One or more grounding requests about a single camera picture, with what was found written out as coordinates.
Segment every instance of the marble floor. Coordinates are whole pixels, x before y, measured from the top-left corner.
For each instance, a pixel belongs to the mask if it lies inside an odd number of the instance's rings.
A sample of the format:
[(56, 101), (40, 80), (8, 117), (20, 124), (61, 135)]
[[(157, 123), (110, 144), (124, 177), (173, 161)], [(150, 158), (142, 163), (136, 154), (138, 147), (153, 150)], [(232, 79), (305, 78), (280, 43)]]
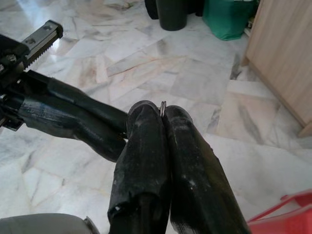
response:
[[(0, 1), (0, 33), (23, 40), (48, 19), (64, 37), (31, 69), (124, 111), (166, 100), (185, 108), (225, 170), (246, 219), (312, 188), (312, 138), (239, 59), (248, 38), (220, 41), (189, 15), (177, 32), (149, 19), (142, 0)], [(102, 234), (114, 164), (83, 142), (25, 126), (0, 134), (0, 218), (89, 216)], [(168, 233), (175, 233), (171, 227)]]

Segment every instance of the cabinet door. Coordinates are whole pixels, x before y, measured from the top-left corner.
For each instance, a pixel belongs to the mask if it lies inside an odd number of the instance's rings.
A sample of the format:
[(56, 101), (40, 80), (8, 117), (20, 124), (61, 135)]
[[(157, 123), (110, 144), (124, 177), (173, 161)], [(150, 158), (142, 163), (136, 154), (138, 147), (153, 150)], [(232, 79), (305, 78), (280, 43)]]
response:
[(246, 56), (306, 125), (312, 120), (312, 1), (262, 1)]

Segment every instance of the black trash bin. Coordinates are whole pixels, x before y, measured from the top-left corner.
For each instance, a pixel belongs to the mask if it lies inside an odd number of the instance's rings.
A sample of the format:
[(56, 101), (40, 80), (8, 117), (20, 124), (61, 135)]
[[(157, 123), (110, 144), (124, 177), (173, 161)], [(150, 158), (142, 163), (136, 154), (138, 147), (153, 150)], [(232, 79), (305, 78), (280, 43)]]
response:
[(156, 0), (160, 26), (167, 31), (176, 31), (186, 26), (186, 0)]

